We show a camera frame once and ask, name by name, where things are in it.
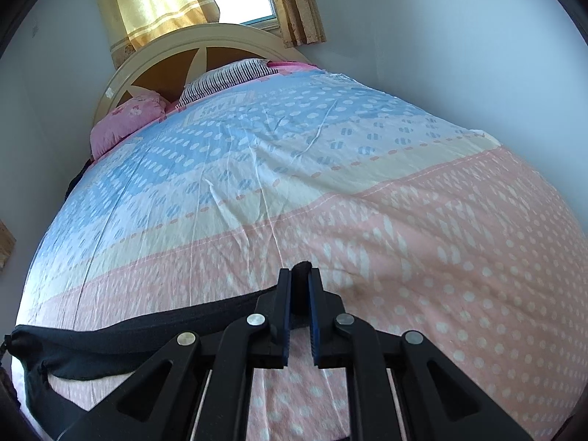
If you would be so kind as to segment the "black pants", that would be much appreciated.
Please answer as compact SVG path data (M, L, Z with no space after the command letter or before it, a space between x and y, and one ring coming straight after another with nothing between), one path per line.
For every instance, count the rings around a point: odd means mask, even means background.
M308 274L302 262L291 273L290 333L310 327ZM43 430L56 440L132 376L150 357L184 331L201 337L221 333L254 313L266 290L223 301L189 306L116 323L92 331L20 326L2 348L21 362L26 401Z

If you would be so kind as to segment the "polka dot bed sheet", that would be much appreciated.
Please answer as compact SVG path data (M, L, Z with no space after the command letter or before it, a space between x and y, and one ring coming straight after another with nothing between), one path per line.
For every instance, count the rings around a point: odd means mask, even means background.
M377 330L419 330L536 440L587 383L587 240L483 132L321 70L240 85L108 150L32 261L17 323L97 330L309 261Z

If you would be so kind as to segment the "yellow left curtain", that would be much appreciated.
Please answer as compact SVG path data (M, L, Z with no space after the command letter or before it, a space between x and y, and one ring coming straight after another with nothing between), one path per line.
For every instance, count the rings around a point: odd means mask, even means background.
M3 221L0 221L0 270L3 270L6 263L10 259L16 239L6 227Z

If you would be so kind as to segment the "yellow curtain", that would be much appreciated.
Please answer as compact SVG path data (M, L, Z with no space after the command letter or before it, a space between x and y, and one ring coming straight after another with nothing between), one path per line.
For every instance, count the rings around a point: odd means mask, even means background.
M215 0L97 1L116 68L165 34L220 20L220 9Z
M10 259L16 239L6 227L3 221L0 221L0 270L3 270L6 263Z
M326 41L316 0L273 0L282 40L287 47Z

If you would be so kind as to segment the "pink pillow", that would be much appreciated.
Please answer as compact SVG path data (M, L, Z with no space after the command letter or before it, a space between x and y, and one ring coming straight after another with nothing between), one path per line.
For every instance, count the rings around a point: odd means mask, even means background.
M168 101L159 93L147 91L114 108L92 128L90 145L93 160L100 159L123 139L165 114Z

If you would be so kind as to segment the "striped pillow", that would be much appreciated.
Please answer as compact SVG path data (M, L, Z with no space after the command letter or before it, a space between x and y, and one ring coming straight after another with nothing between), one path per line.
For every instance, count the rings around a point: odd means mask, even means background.
M277 73L277 70L268 66L267 60L250 58L236 61L208 71L187 83L176 106L185 107L202 98Z

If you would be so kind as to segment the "cream wooden headboard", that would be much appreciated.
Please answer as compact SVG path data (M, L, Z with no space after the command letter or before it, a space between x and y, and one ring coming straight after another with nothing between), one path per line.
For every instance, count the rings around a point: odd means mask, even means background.
M145 91L176 101L187 83L246 58L308 61L281 38L250 26L213 23L182 28L148 43L123 62L98 101L94 121Z

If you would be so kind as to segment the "yellow centre curtain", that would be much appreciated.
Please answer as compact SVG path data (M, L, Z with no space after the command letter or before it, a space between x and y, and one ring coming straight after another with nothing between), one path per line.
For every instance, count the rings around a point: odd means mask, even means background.
M97 1L116 68L165 34L220 20L220 9L215 0Z

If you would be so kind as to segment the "yellow right curtain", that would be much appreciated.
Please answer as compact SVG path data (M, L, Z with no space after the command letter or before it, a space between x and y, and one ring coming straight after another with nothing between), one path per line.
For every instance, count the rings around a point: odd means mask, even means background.
M282 40L287 47L326 41L316 0L273 0Z

